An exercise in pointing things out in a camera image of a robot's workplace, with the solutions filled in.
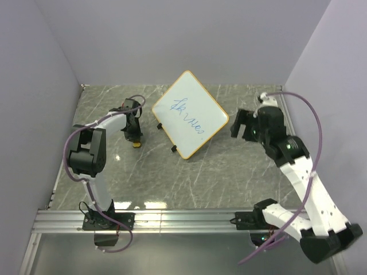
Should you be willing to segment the yellow whiteboard eraser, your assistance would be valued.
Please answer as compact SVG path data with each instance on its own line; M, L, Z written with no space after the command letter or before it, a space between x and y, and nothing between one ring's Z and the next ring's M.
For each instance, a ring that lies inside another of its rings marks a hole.
M132 146L134 148L140 148L142 146L141 142L133 142Z

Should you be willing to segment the yellow-framed whiteboard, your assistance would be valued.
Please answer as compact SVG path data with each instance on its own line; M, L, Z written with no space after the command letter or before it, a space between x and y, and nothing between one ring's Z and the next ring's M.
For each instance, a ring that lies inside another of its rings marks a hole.
M183 159L192 157L229 121L228 114L189 70L151 110Z

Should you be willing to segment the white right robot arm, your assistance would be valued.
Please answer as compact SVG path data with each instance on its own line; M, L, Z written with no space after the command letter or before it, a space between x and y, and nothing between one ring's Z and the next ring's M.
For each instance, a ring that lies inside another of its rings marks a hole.
M347 249L362 236L361 226L350 223L326 191L302 139L287 134L280 108L266 106L256 112L239 109L231 137L238 136L241 125L245 126L242 138L261 144L289 180L308 218L294 215L274 199L265 199L256 203L250 214L235 213L231 223L238 230L277 227L297 240L305 256L315 264Z

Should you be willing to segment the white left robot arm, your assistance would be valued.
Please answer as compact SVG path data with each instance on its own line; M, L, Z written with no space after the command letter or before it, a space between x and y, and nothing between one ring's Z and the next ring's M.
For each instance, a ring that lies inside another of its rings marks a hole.
M81 182L89 199L87 219L102 230L110 230L117 221L114 201L107 190L103 170L107 160L107 138L119 131L134 148L141 146L138 108L110 110L107 115L87 125L74 125L64 146L65 171L74 182Z

